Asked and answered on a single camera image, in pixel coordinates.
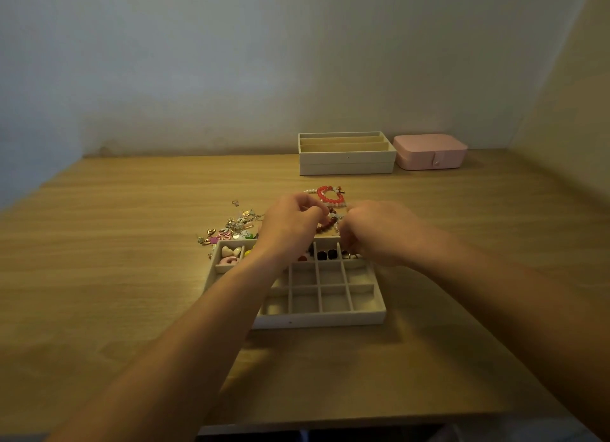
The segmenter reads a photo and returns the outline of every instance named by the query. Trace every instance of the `pink box lid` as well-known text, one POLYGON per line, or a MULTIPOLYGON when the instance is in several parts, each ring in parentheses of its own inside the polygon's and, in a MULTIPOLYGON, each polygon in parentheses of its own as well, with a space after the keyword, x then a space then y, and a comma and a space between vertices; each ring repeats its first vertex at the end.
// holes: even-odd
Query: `pink box lid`
POLYGON ((398 135, 392 142, 394 148, 406 152, 443 152, 467 150, 468 146, 447 134, 398 135))

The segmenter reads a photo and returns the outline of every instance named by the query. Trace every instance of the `pink jewelry box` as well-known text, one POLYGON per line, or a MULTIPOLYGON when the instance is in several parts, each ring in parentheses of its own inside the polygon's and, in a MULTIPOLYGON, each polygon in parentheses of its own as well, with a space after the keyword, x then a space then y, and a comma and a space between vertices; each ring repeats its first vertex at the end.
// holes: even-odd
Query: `pink jewelry box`
POLYGON ((447 134, 398 135, 396 164, 407 170, 460 167, 468 146, 447 134))

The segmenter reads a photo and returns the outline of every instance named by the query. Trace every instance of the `hand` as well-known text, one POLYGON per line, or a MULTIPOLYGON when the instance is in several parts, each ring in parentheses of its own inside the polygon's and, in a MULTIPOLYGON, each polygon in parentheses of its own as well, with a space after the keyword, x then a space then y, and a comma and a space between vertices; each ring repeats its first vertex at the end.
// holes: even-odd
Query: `hand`
POLYGON ((307 193, 284 195, 265 213, 253 254, 266 253, 283 269, 307 251, 318 223, 328 223, 328 207, 307 193))
POLYGON ((421 265, 447 234, 389 201, 362 201, 339 222, 341 246, 380 265, 421 265))

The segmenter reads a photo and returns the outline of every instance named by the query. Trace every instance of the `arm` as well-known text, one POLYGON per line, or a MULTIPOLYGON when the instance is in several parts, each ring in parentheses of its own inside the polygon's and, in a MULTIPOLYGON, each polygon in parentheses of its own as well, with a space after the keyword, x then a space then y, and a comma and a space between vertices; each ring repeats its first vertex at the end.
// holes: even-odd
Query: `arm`
POLYGON ((468 245, 394 203, 365 201, 340 223, 344 247, 434 280, 577 418, 610 439, 610 309, 537 271, 468 245), (380 235, 381 229, 388 235, 380 235), (404 235, 399 247, 384 243, 404 235))
POLYGON ((48 440, 193 440, 271 284, 327 215, 305 193, 280 198, 251 254, 48 440))

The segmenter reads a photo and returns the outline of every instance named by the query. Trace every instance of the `person's right hand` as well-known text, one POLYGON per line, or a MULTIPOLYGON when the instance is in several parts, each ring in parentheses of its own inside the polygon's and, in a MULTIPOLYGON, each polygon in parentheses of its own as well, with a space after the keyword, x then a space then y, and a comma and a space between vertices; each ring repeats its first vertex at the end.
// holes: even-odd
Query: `person's right hand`
POLYGON ((361 201, 339 222, 341 246, 380 265, 418 267, 447 234, 390 201, 361 201))

